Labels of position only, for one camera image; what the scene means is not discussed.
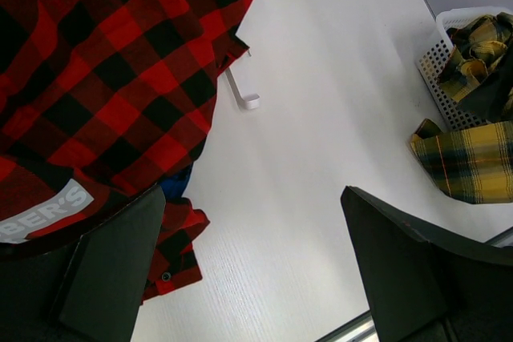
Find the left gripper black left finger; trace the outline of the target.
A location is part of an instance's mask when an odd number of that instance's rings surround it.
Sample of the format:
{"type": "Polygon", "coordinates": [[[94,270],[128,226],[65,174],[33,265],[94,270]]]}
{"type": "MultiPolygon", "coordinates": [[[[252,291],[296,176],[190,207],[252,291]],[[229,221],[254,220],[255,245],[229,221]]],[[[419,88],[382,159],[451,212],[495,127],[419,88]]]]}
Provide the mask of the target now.
{"type": "Polygon", "coordinates": [[[129,341],[164,215],[154,186],[84,235],[50,310],[49,341],[129,341]]]}

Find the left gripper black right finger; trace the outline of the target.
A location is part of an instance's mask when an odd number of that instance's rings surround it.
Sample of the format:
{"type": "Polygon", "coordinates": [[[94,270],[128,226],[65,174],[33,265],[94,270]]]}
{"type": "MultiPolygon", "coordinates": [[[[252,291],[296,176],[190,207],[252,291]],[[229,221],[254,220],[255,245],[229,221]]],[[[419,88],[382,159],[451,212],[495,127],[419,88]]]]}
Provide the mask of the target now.
{"type": "Polygon", "coordinates": [[[512,249],[468,239],[358,187],[341,206],[381,341],[510,341],[512,249]]]}

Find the yellow plaid shirt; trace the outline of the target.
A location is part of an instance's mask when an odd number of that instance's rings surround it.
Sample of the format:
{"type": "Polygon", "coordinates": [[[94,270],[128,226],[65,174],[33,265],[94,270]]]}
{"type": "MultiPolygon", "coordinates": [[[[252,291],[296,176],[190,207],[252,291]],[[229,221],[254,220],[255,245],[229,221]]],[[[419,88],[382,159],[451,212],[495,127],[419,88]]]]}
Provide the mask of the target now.
{"type": "Polygon", "coordinates": [[[440,13],[415,59],[447,129],[425,119],[414,156],[445,195],[470,204],[512,201],[512,12],[440,13]]]}

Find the red black checked shirt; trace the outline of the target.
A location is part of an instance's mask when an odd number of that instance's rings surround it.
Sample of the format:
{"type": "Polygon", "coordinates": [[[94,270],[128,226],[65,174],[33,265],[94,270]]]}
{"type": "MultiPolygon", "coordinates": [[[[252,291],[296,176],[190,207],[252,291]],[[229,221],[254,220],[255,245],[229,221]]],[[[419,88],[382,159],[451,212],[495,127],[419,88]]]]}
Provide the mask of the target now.
{"type": "Polygon", "coordinates": [[[252,0],[1,0],[1,241],[105,212],[201,155],[252,0]]]}

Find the blue plaid shirt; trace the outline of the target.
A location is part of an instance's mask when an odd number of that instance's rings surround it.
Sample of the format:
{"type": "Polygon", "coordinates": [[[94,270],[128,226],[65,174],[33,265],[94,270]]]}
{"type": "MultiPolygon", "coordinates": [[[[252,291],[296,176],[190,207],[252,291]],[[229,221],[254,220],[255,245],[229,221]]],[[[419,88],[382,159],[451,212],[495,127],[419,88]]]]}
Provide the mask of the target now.
{"type": "Polygon", "coordinates": [[[191,173],[192,165],[190,164],[173,176],[162,179],[159,182],[159,185],[167,200],[174,200],[183,197],[183,194],[188,186],[191,173]]]}

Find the white perforated basket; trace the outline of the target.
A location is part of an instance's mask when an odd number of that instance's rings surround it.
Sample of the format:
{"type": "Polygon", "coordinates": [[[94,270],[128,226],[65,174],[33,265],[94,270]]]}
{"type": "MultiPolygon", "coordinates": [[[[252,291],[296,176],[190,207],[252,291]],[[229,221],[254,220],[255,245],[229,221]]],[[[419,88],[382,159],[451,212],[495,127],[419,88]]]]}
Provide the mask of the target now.
{"type": "Polygon", "coordinates": [[[496,16],[500,13],[512,14],[512,11],[501,6],[480,6],[441,12],[436,16],[436,27],[415,59],[415,65],[446,124],[446,128],[450,131],[478,127],[487,122],[470,112],[459,110],[457,103],[438,85],[438,77],[454,47],[447,31],[450,28],[464,27],[483,15],[496,16]]]}

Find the metal clothes rack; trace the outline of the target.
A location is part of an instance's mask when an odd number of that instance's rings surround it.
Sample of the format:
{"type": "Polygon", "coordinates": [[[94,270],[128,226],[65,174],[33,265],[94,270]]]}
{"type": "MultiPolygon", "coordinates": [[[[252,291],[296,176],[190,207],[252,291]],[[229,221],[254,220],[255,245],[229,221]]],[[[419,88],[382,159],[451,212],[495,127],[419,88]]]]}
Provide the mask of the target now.
{"type": "Polygon", "coordinates": [[[246,87],[244,84],[240,85],[236,81],[230,68],[228,68],[224,73],[239,108],[250,111],[260,107],[261,97],[258,93],[256,93],[251,87],[246,87]]]}

